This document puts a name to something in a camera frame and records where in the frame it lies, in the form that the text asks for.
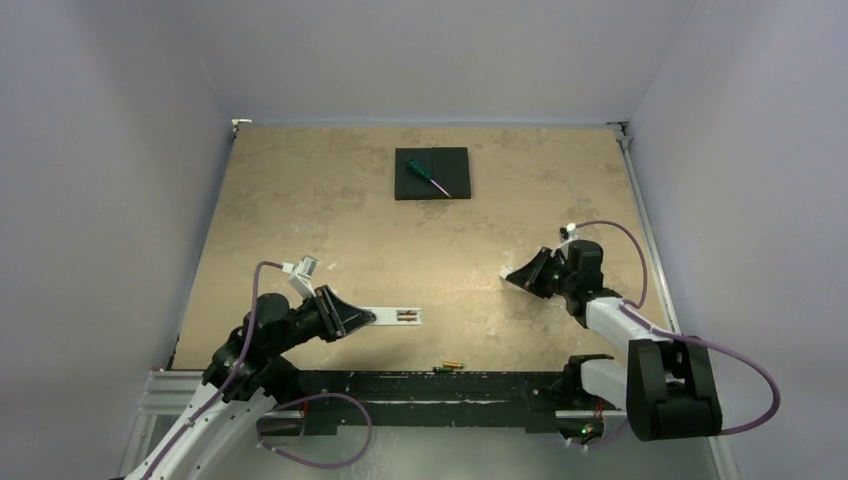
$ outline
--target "black mat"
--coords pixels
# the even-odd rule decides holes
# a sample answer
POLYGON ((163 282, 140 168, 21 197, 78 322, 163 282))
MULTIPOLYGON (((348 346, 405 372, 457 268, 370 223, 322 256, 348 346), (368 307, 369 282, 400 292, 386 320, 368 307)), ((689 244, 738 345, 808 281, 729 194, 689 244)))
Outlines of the black mat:
POLYGON ((433 174, 433 180, 453 199, 471 198, 471 172, 465 147, 395 149, 395 200, 439 200, 445 194, 406 166, 415 160, 433 174))

